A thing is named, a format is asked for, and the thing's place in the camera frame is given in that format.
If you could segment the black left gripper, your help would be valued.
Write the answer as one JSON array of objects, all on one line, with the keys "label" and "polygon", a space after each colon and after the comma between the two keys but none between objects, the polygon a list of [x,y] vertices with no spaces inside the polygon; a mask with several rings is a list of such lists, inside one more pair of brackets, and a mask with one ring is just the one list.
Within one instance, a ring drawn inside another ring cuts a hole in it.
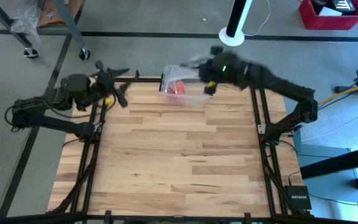
[{"label": "black left gripper", "polygon": [[105,68],[103,63],[100,60],[95,62],[95,67],[97,69],[96,77],[96,85],[98,88],[104,93],[105,96],[113,95],[116,97],[118,103],[122,108],[128,106],[128,102],[126,100],[126,90],[129,87],[129,83],[125,82],[120,85],[118,88],[115,87],[116,78],[127,73],[129,68],[122,69],[111,69],[109,67]]}]

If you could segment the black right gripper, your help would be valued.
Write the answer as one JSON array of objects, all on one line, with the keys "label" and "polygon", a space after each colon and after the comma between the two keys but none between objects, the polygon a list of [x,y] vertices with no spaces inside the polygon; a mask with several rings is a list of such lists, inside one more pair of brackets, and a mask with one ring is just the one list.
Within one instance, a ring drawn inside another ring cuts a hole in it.
[{"label": "black right gripper", "polygon": [[203,93],[214,95],[219,83],[237,83],[237,76],[240,72],[240,61],[237,55],[225,52],[224,47],[213,45],[210,48],[209,59],[201,63],[199,60],[192,60],[181,63],[181,67],[198,70],[199,80],[205,84]]}]

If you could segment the bagged orange bandage roll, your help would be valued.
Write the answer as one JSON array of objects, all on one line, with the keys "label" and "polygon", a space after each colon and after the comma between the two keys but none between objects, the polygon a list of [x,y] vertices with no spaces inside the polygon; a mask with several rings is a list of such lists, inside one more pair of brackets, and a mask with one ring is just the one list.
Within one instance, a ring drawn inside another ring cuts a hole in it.
[{"label": "bagged orange bandage roll", "polygon": [[173,86],[177,95],[184,95],[186,93],[185,84],[181,80],[177,80]]}]

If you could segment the clear plastic storage box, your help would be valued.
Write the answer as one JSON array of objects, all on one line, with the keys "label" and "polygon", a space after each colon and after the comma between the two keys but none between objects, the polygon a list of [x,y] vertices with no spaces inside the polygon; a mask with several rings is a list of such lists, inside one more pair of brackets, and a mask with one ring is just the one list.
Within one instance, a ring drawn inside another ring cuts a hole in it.
[{"label": "clear plastic storage box", "polygon": [[203,93],[204,84],[200,83],[185,83],[186,93],[184,95],[174,95],[165,93],[162,90],[162,82],[160,92],[164,95],[170,104],[186,105],[186,106],[197,106],[202,107],[211,96]]}]

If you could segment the white tower fan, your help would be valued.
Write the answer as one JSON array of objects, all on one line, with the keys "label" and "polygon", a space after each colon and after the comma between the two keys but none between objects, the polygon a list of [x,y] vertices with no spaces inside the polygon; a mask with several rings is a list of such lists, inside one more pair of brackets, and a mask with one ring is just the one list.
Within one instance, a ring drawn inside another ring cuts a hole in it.
[{"label": "white tower fan", "polygon": [[242,31],[253,0],[234,0],[227,26],[219,31],[220,41],[230,47],[241,45],[245,40]]}]

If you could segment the brown cardboard sheet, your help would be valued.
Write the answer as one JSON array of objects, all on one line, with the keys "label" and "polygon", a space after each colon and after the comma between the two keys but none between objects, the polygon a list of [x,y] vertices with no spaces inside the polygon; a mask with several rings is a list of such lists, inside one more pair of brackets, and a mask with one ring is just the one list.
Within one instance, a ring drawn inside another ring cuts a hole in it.
[{"label": "brown cardboard sheet", "polygon": [[[84,5],[84,0],[57,0],[68,10],[71,18],[74,19]],[[38,27],[55,27],[64,26],[65,21],[58,12],[53,0],[44,0],[42,6],[41,17],[38,22]]]}]

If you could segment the crumpled clear plastic sheet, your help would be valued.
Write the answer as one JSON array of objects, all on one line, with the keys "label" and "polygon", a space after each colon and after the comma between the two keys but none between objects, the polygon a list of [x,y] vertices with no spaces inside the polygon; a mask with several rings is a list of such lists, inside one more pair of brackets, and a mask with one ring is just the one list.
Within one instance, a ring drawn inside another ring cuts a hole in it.
[{"label": "crumpled clear plastic sheet", "polygon": [[23,0],[15,10],[12,18],[11,32],[29,34],[34,37],[38,44],[41,44],[37,31],[42,10],[40,0]]}]

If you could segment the red plastic crate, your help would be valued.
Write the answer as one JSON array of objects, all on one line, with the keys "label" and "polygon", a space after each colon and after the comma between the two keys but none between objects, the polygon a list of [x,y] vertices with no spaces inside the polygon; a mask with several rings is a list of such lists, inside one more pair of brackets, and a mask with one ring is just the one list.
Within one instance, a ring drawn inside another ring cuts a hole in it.
[{"label": "red plastic crate", "polygon": [[350,30],[358,23],[358,0],[348,0],[348,2],[355,9],[351,15],[317,15],[312,0],[302,0],[298,10],[308,30]]}]

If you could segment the black rig crossbeam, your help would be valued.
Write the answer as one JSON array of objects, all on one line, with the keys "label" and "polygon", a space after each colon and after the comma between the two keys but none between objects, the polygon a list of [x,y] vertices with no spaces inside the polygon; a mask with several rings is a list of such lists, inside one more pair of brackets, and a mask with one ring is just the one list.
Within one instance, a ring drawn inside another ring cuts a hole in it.
[{"label": "black rig crossbeam", "polygon": [[189,217],[189,216],[131,216],[113,215],[107,211],[104,215],[89,215],[84,212],[70,213],[46,213],[41,215],[26,215],[18,217],[0,218],[0,224],[66,224],[85,222],[88,220],[101,220],[104,224],[112,224],[114,221],[124,222],[241,222],[244,224],[277,223],[277,224],[358,224],[358,222],[347,220],[336,220],[330,218],[316,218],[303,215],[274,214],[271,217],[252,217],[244,213],[241,217]]}]

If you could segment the black diagonal beam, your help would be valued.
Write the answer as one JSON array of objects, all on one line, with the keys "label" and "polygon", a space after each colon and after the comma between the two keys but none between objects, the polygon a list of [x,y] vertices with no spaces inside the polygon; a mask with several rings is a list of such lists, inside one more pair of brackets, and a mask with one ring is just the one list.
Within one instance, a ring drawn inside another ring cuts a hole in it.
[{"label": "black diagonal beam", "polygon": [[300,172],[302,178],[309,179],[354,168],[358,168],[358,150],[303,166]]}]

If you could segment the gray metal cart frame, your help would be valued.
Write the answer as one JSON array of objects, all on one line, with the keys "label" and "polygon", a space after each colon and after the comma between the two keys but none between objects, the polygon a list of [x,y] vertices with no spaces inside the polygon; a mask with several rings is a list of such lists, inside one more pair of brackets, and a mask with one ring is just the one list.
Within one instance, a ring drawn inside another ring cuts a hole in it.
[{"label": "gray metal cart frame", "polygon": [[[16,10],[16,7],[22,1],[23,0],[9,0],[10,3],[13,3],[15,10]],[[59,3],[57,0],[53,0],[53,1],[58,9],[58,12],[60,13],[60,15],[63,17],[63,19],[65,21],[65,25],[64,25],[65,31],[67,33],[71,34],[71,36],[74,38],[74,40],[80,46],[80,50],[81,49],[88,50],[88,48],[85,44],[85,40],[82,37],[79,28],[77,27],[76,17],[74,19],[71,18],[71,15],[69,14],[68,10],[63,5],[63,3]],[[40,8],[42,10],[44,0],[40,0],[39,3],[40,3]],[[23,45],[24,48],[33,48],[32,42],[30,42],[27,38],[28,34],[11,32],[10,28],[12,25],[12,18],[13,18],[13,16],[9,16],[7,14],[7,12],[0,6],[0,23],[6,29],[7,33],[13,35],[13,37],[16,40],[18,40]]]}]

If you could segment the black metal table frame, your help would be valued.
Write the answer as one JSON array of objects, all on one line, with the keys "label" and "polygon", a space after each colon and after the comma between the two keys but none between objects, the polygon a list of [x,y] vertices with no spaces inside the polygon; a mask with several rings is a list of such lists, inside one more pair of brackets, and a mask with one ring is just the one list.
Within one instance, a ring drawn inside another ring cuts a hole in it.
[{"label": "black metal table frame", "polygon": [[153,80],[133,84],[129,106],[103,115],[101,140],[68,137],[47,213],[81,220],[268,222],[304,215],[285,187],[301,184],[293,143],[271,125],[285,116],[268,90],[222,85],[187,106]]}]

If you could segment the black Netgear network switch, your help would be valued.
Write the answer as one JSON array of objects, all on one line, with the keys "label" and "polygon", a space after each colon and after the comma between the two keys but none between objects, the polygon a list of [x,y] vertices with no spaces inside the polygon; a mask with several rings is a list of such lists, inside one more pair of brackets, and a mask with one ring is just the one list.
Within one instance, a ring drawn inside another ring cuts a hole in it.
[{"label": "black Netgear network switch", "polygon": [[307,186],[304,185],[287,185],[285,190],[288,192],[295,206],[302,210],[311,210],[310,196]]}]

